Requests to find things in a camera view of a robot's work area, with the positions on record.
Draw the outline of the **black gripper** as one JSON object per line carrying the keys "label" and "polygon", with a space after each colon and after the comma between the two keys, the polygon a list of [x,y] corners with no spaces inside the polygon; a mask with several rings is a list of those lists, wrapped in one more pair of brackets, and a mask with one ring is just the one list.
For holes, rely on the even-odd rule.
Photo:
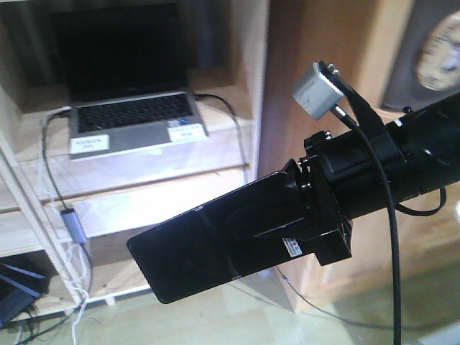
{"label": "black gripper", "polygon": [[280,171],[281,201],[248,204],[226,225],[239,241],[282,238],[283,262],[314,254],[324,266],[351,257],[353,219],[387,207],[403,161],[395,145],[373,149],[353,131],[330,140],[319,132],[304,146],[302,162]]}

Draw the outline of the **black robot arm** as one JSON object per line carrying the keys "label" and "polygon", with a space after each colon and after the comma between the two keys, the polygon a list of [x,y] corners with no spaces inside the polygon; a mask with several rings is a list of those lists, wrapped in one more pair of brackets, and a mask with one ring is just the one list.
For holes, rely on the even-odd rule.
{"label": "black robot arm", "polygon": [[305,156],[255,182],[227,218],[238,241],[292,239],[322,265],[351,256],[352,221],[459,180],[459,97],[383,124],[375,114],[330,139],[304,141]]}

